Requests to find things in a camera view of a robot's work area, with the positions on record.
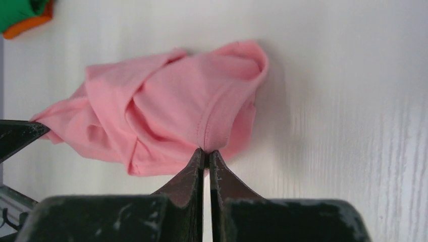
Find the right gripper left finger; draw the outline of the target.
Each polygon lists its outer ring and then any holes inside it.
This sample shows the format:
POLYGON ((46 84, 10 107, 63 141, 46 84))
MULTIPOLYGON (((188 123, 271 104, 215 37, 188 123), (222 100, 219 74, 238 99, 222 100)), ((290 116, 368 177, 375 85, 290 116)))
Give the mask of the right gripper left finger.
POLYGON ((204 163, 198 148, 185 168, 152 193, 168 199, 159 241, 202 241, 204 163))

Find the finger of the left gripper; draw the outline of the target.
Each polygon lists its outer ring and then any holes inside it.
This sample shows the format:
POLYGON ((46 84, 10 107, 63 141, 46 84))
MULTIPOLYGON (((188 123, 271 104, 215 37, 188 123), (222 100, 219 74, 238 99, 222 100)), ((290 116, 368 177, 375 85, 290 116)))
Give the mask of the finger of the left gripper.
POLYGON ((38 122, 1 119, 1 163, 49 131, 38 122))

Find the pink t shirt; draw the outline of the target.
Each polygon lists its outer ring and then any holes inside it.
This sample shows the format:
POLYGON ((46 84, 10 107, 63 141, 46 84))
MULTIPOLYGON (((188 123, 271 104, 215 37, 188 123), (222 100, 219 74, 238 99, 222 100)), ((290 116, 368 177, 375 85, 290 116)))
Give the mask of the pink t shirt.
POLYGON ((88 66, 75 93, 33 116, 45 138, 134 176, 177 174, 197 148, 226 157, 250 142, 269 59, 254 41, 88 66))

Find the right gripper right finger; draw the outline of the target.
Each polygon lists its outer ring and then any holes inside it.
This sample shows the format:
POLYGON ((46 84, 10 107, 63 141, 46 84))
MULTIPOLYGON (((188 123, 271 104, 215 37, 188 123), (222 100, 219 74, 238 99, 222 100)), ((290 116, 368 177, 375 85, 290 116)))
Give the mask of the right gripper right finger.
POLYGON ((226 165, 218 150, 209 154, 209 182, 213 241, 221 241, 221 213, 226 199, 262 199, 226 165))

